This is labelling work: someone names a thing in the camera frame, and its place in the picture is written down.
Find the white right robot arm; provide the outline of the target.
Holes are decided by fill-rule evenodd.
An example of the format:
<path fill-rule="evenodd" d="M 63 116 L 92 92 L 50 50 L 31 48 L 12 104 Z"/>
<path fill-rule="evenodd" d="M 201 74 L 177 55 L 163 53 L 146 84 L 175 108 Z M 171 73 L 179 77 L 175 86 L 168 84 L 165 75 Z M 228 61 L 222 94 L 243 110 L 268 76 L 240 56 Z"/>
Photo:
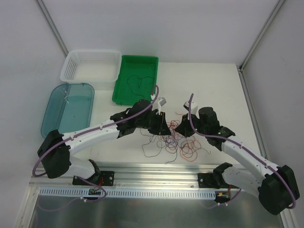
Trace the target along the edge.
<path fill-rule="evenodd" d="M 287 165 L 279 166 L 250 151 L 243 141 L 227 127 L 220 125 L 212 107 L 183 107 L 188 111 L 176 132 L 184 137 L 203 136 L 219 151 L 238 161 L 246 172 L 225 162 L 213 170 L 213 188 L 227 184 L 239 187 L 257 197 L 269 213 L 278 215 L 284 209 L 294 209 L 300 193 L 294 171 Z"/>

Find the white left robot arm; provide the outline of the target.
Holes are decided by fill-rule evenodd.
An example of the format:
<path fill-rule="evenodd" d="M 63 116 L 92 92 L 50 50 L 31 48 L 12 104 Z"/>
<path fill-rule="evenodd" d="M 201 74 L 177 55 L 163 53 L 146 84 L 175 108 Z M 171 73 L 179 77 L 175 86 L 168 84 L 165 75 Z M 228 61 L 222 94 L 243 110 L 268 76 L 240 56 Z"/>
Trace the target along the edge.
<path fill-rule="evenodd" d="M 44 174 L 50 179 L 68 174 L 79 176 L 88 184 L 95 185 L 100 179 L 97 164 L 91 159 L 79 159 L 75 154 L 97 143 L 130 135 L 136 129 L 146 129 L 153 135 L 170 135 L 165 112 L 161 111 L 165 104 L 163 97 L 153 102 L 142 99 L 133 107 L 112 115 L 94 127 L 70 133 L 53 130 L 38 150 L 38 163 L 42 164 Z"/>

